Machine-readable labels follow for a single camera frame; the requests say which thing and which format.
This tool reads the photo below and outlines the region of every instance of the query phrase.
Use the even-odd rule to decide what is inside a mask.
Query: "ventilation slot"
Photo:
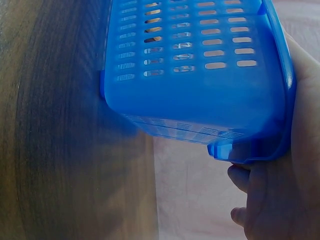
[[[216,10],[208,10],[208,11],[200,11],[199,12],[200,16],[214,15],[214,14],[217,14]]]
[[[188,18],[190,15],[188,13],[184,13],[184,14],[177,14],[177,15],[173,15],[170,18],[172,20],[176,20],[176,19],[185,19]]]
[[[190,23],[189,22],[177,23],[177,24],[173,24],[171,27],[173,29],[190,27]]]
[[[251,37],[234,37],[232,41],[234,43],[251,43],[252,38]]]
[[[226,10],[228,14],[235,14],[235,13],[243,13],[244,10],[242,8],[229,8]]]
[[[186,49],[191,47],[192,47],[191,42],[177,43],[172,46],[173,49]]]
[[[133,68],[134,66],[135,64],[133,62],[123,63],[117,66],[117,70],[130,69],[130,68]]]
[[[116,80],[121,82],[121,81],[126,81],[134,78],[135,78],[134,74],[125,74],[125,75],[118,76]]]
[[[214,50],[214,51],[205,51],[203,53],[205,57],[216,57],[216,56],[223,56],[225,52],[222,50]]]
[[[179,39],[179,38],[186,38],[186,37],[190,37],[191,36],[191,32],[179,32],[179,33],[175,33],[172,35],[173,39]]]
[[[234,50],[235,54],[254,54],[255,50],[253,48],[237,48]]]
[[[202,30],[201,34],[203,35],[208,35],[208,34],[219,34],[221,33],[220,29],[218,28],[214,28],[214,29],[206,29],[206,30]]]
[[[178,60],[187,60],[187,59],[193,59],[194,55],[192,53],[184,53],[184,54],[178,54],[173,56],[173,59]]]
[[[205,65],[206,69],[224,69],[227,65],[224,62],[211,62]]]
[[[227,1],[224,1],[224,3],[227,5],[241,4],[241,1],[240,0],[227,0]]]
[[[163,47],[161,46],[156,46],[156,47],[152,47],[152,48],[147,48],[145,49],[143,52],[145,54],[155,54],[155,53],[160,53],[164,50]]]
[[[210,6],[214,6],[215,3],[213,1],[207,1],[207,2],[199,2],[197,4],[198,7],[202,8],[202,7],[210,7]]]
[[[160,18],[160,17],[146,20],[144,23],[145,23],[145,24],[153,24],[153,23],[158,23],[158,22],[161,22],[161,18]]]
[[[218,24],[219,20],[218,19],[208,19],[208,20],[201,20],[200,24],[201,25],[207,25],[207,24]]]
[[[246,26],[240,26],[240,27],[231,27],[231,32],[233,33],[239,33],[239,32],[249,32],[249,28]]]
[[[127,1],[127,2],[122,3],[120,6],[121,7],[126,7],[126,6],[129,6],[129,5],[132,5],[132,4],[136,4],[136,3],[137,3],[136,0],[135,1]]]
[[[125,33],[119,36],[119,39],[126,39],[126,38],[131,38],[136,35],[135,32],[130,32],[130,33]]]
[[[147,60],[143,61],[144,65],[161,64],[163,62],[164,62],[164,59],[162,57],[154,58],[154,59],[147,59]]]
[[[159,75],[163,75],[164,71],[161,69],[155,69],[155,70],[150,70],[150,71],[145,71],[143,73],[143,75],[145,77],[153,77],[153,76],[159,76]]]
[[[145,33],[154,33],[154,32],[159,32],[161,30],[162,30],[162,27],[156,26],[156,27],[148,28],[148,29],[144,30],[144,32]]]
[[[245,17],[230,17],[228,21],[229,23],[241,23],[246,22],[247,19]]]
[[[126,43],[121,43],[119,44],[119,49],[124,49],[124,48],[129,48],[129,47],[133,47],[135,46],[136,43],[134,41],[131,41],[131,42],[126,42]]]
[[[255,60],[242,60],[242,61],[237,61],[236,65],[238,67],[254,67],[257,65],[257,61],[255,61]]]
[[[136,7],[132,7],[132,8],[128,8],[128,9],[122,10],[120,13],[121,14],[127,14],[127,13],[134,12],[134,11],[137,11]]]
[[[176,66],[173,71],[175,73],[183,73],[183,72],[191,72],[195,70],[195,66],[187,65],[187,66]]]
[[[152,42],[159,42],[162,40],[161,36],[155,36],[155,37],[150,37],[144,40],[144,42],[147,43],[152,43]]]
[[[144,15],[154,15],[154,14],[159,14],[161,13],[161,10],[160,9],[156,9],[156,10],[153,10],[153,11],[147,11]]]
[[[131,23],[131,24],[128,24],[128,25],[121,26],[120,30],[132,29],[132,28],[135,28],[136,26],[137,26],[137,24]]]
[[[144,5],[146,8],[151,8],[151,7],[155,7],[155,6],[160,6],[161,2],[153,2],[153,3],[148,3],[146,5]]]
[[[121,53],[118,55],[119,59],[126,59],[126,58],[131,58],[134,57],[136,55],[135,52],[130,51],[130,52],[125,52],[125,53]]]
[[[170,7],[170,11],[181,11],[185,9],[188,9],[188,5]]]
[[[124,21],[128,21],[128,20],[133,20],[133,19],[136,19],[136,18],[137,18],[136,15],[126,16],[126,17],[120,18],[120,21],[121,21],[121,22],[124,22]]]
[[[203,45],[217,45],[217,44],[222,44],[221,39],[210,39],[210,40],[204,40],[202,42]]]

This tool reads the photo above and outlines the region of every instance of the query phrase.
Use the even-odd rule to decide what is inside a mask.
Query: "hand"
[[[291,152],[228,169],[247,193],[246,207],[234,208],[231,218],[248,240],[320,239],[320,64],[286,38],[297,76]]]

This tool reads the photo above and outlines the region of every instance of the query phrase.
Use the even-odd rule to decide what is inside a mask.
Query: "pink fabric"
[[[320,1],[275,0],[286,30],[320,60]],[[226,162],[203,145],[154,139],[159,240],[243,240],[230,210],[246,205],[231,183]]]

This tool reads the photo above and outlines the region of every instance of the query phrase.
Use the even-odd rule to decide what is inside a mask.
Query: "wooden surface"
[[[0,0],[0,239],[153,240],[153,143],[99,98],[107,0]]]

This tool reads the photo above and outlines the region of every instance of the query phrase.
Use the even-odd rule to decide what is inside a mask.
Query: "blue plastic basket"
[[[102,80],[111,109],[216,159],[290,145],[296,81],[270,0],[114,0]]]

